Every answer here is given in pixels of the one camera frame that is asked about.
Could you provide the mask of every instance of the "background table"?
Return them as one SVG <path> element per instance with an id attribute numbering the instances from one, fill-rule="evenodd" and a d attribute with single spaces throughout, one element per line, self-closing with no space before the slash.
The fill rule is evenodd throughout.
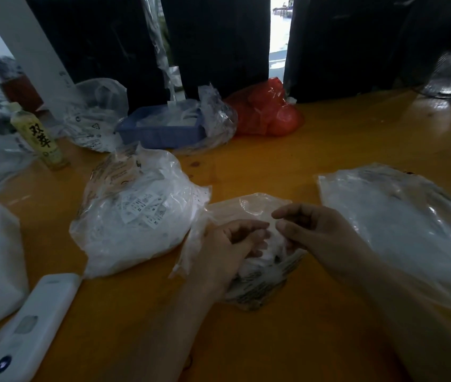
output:
<path id="1" fill-rule="evenodd" d="M 183 170 L 213 186 L 213 202 L 266 192 L 319 203 L 316 174 L 371 162 L 419 173 L 451 194 L 451 101 L 396 90 L 298 107 L 305 125 L 294 134 L 238 137 L 180 158 Z M 20 218 L 31 287 L 46 274 L 82 273 L 86 262 L 68 228 L 105 156 L 61 144 L 71 167 L 51 173 L 36 162 L 0 195 Z M 93 380 L 123 356 L 181 283 L 167 279 L 177 255 L 84 281 L 34 380 Z M 192 356 L 183 381 L 409 379 L 376 314 L 310 255 L 259 311 L 214 306 Z"/>

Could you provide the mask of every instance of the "bottle cap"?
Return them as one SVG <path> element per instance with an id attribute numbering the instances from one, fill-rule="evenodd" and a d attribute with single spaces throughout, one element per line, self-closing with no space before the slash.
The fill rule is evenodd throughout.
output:
<path id="1" fill-rule="evenodd" d="M 20 103 L 18 103 L 18 102 L 10 102 L 10 103 L 8 103 L 8 109 L 11 112 L 17 112 L 17 111 L 22 110 L 22 106 L 20 106 Z"/>

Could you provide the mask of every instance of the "white remote control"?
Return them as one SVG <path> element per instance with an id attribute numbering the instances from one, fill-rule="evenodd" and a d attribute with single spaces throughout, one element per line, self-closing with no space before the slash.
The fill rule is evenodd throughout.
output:
<path id="1" fill-rule="evenodd" d="M 0 341 L 0 382 L 28 382 L 34 377 L 80 282 L 76 274 L 40 279 Z"/>

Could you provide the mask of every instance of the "plastic bottle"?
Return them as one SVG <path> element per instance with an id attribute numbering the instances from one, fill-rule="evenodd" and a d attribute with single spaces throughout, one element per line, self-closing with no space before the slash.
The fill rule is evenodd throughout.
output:
<path id="1" fill-rule="evenodd" d="M 17 102 L 10 103 L 8 108 L 12 112 L 11 124 L 29 146 L 38 153 L 45 165 L 51 170 L 58 170 L 69 164 L 57 146 L 56 141 L 52 139 L 50 133 L 41 124 L 36 115 L 24 111 Z"/>

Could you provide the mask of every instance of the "blue basket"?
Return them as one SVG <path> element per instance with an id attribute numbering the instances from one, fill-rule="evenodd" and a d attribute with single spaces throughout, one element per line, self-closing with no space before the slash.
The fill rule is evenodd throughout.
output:
<path id="1" fill-rule="evenodd" d="M 159 114 L 167 109 L 166 104 L 136 109 L 130 116 L 119 122 L 116 131 L 125 145 L 140 141 L 145 149 L 177 149 L 189 146 L 206 138 L 203 114 L 198 110 L 194 126 L 143 126 L 137 122 L 149 115 Z"/>

